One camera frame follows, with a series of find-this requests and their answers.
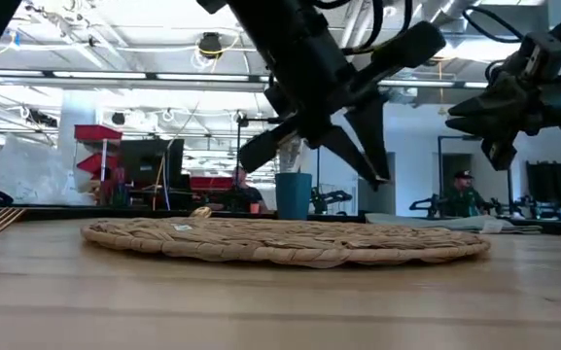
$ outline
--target wooden table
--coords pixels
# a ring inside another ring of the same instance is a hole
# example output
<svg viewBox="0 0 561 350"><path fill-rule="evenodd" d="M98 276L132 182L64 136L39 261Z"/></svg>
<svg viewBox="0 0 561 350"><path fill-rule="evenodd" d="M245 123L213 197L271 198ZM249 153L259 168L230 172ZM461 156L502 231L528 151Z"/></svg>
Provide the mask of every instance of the wooden table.
<svg viewBox="0 0 561 350"><path fill-rule="evenodd" d="M561 237L329 270L109 251L87 221L0 234L0 349L561 349Z"/></svg>

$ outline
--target man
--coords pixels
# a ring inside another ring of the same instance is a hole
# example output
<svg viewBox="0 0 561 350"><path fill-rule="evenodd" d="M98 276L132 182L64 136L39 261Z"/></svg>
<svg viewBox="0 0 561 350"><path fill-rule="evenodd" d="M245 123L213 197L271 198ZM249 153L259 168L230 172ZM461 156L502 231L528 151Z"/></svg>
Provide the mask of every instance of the man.
<svg viewBox="0 0 561 350"><path fill-rule="evenodd" d="M468 218L484 213L485 200L473 188L473 176L468 170L455 173L453 187L444 192L444 215Z"/></svg>
<svg viewBox="0 0 561 350"><path fill-rule="evenodd" d="M248 186L246 183L246 178L248 174L241 166L234 168L232 175L235 179L235 187L237 195L240 196L244 202L250 204L259 204L260 213L268 213L267 206L264 203L263 196L259 190ZM224 210L227 209L224 204L220 203L208 203L207 206L213 210ZM250 211L250 208L241 208L243 211Z"/></svg>

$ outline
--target woven placemat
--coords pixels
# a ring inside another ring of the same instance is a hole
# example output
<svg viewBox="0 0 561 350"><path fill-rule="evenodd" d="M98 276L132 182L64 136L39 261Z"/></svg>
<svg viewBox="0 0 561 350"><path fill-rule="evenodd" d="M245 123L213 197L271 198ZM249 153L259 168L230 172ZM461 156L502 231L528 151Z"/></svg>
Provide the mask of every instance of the woven placemat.
<svg viewBox="0 0 561 350"><path fill-rule="evenodd" d="M481 236L447 228L218 218L100 220L83 227L82 236L117 250L320 268L347 262L444 263L490 247Z"/></svg>

